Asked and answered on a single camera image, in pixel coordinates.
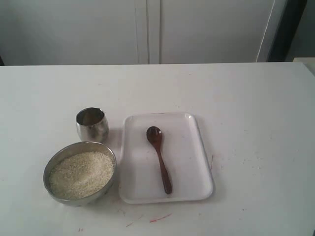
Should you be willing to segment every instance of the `white table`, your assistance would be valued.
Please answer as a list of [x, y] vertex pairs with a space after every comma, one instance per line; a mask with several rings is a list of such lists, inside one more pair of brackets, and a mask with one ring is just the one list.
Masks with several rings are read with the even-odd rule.
[[[302, 63], [1, 67], [0, 79], [0, 235], [313, 234], [315, 77]], [[106, 111], [118, 158], [125, 117], [195, 114], [213, 195], [128, 205], [116, 185], [86, 207], [55, 202], [43, 170], [79, 141], [89, 106]]]

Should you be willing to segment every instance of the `wooden spoon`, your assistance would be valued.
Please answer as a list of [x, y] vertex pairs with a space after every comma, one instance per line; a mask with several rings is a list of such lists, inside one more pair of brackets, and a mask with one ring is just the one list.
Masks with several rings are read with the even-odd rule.
[[161, 169], [161, 175], [162, 175], [162, 181], [164, 185], [164, 190], [167, 194], [172, 193], [172, 184], [171, 180], [169, 179], [167, 169], [165, 167], [165, 164], [163, 162], [163, 158], [161, 155], [161, 144], [162, 144], [162, 131], [155, 127], [151, 126], [147, 130], [147, 139], [149, 140], [150, 144], [155, 148], [158, 155], [158, 161], [159, 161], [159, 167]]

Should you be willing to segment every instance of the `plastic tray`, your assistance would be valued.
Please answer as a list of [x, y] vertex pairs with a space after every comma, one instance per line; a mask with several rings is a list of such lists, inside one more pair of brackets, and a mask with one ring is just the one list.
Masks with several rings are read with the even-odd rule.
[[[157, 153], [146, 138], [150, 126], [163, 133], [161, 152], [173, 186], [169, 195], [163, 188]], [[187, 113], [127, 117], [119, 172], [119, 195], [129, 204], [201, 200], [213, 191], [197, 122]]]

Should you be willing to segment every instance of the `stainless steel bowl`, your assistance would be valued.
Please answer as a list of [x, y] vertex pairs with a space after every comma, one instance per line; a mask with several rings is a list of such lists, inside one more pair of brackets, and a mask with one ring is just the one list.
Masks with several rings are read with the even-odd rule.
[[[95, 193], [93, 193], [87, 197], [76, 199], [76, 200], [61, 199], [61, 198], [58, 198], [54, 195], [54, 193], [51, 191], [51, 188], [50, 188], [49, 175], [50, 175], [51, 170], [58, 163], [60, 163], [61, 161], [63, 161], [67, 157], [71, 157], [71, 156], [79, 154], [79, 153], [88, 152], [88, 151], [99, 151], [99, 152], [105, 153], [106, 150], [109, 150], [112, 153], [111, 159], [112, 159], [113, 164], [114, 164], [114, 172], [113, 172], [112, 177], [109, 179], [109, 181], [107, 182], [107, 184], [105, 184], [104, 187], [102, 187], [100, 190], [98, 190], [97, 192], [95, 192]], [[50, 159], [50, 161], [48, 162], [48, 164], [46, 165], [46, 168], [44, 170], [43, 181], [44, 181], [44, 185], [45, 185], [46, 190], [48, 191], [50, 196], [53, 199], [55, 199], [56, 201], [63, 203], [63, 204], [66, 204], [66, 205], [71, 205], [71, 206], [82, 206], [82, 205], [85, 205], [89, 202], [92, 202], [93, 200], [95, 200], [95, 199], [99, 198], [100, 196], [102, 196], [103, 194], [105, 194], [110, 189], [110, 187], [113, 185], [116, 174], [117, 174], [116, 157], [109, 147], [107, 147], [101, 143], [96, 143], [96, 142], [79, 142], [79, 143], [71, 144], [71, 145], [65, 147], [64, 149], [57, 152]]]

